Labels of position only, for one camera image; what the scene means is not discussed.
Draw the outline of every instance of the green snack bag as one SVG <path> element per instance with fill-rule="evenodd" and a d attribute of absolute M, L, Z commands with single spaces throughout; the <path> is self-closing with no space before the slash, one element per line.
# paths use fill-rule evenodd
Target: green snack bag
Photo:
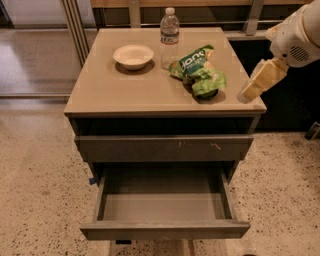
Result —
<path fill-rule="evenodd" d="M 185 85 L 192 88 L 194 96 L 210 99 L 226 86 L 226 78 L 222 71 L 215 69 L 208 59 L 213 53 L 213 46 L 206 45 L 179 61 L 172 63 L 169 72 L 173 77 L 182 79 Z"/>

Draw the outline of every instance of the metal frame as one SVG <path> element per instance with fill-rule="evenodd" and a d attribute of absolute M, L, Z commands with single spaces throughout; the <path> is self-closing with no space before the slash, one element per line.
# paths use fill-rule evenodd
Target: metal frame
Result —
<path fill-rule="evenodd" d="M 89 45 L 84 33 L 77 0 L 60 0 L 66 22 L 76 47 L 81 66 L 89 54 Z"/>

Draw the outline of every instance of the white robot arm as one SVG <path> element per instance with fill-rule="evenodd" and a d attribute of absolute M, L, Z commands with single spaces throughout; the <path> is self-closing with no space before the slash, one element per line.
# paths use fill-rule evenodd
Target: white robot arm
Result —
<path fill-rule="evenodd" d="M 266 31 L 275 56 L 262 60 L 239 97 L 251 101 L 280 82 L 289 67 L 304 67 L 320 59 L 320 0 L 302 6 L 282 23 Z"/>

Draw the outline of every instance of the small dish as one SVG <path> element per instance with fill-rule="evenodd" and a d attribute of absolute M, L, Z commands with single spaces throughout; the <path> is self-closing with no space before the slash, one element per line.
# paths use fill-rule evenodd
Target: small dish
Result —
<path fill-rule="evenodd" d="M 153 58 L 153 51 L 144 45 L 126 45 L 117 49 L 113 58 L 128 70 L 143 68 Z"/>

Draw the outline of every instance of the cabinet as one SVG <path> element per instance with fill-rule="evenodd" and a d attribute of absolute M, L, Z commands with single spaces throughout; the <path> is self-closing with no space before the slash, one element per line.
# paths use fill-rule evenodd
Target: cabinet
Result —
<path fill-rule="evenodd" d="M 99 185 L 89 240 L 241 238 L 250 224 L 233 211 L 228 182 L 266 110 L 237 94 L 248 79 L 219 28 L 181 29 L 180 54 L 208 43 L 227 88 L 199 102 L 162 70 L 158 29 L 103 30 L 65 109 L 75 143 Z M 122 72 L 125 44 L 155 52 L 146 72 Z"/>

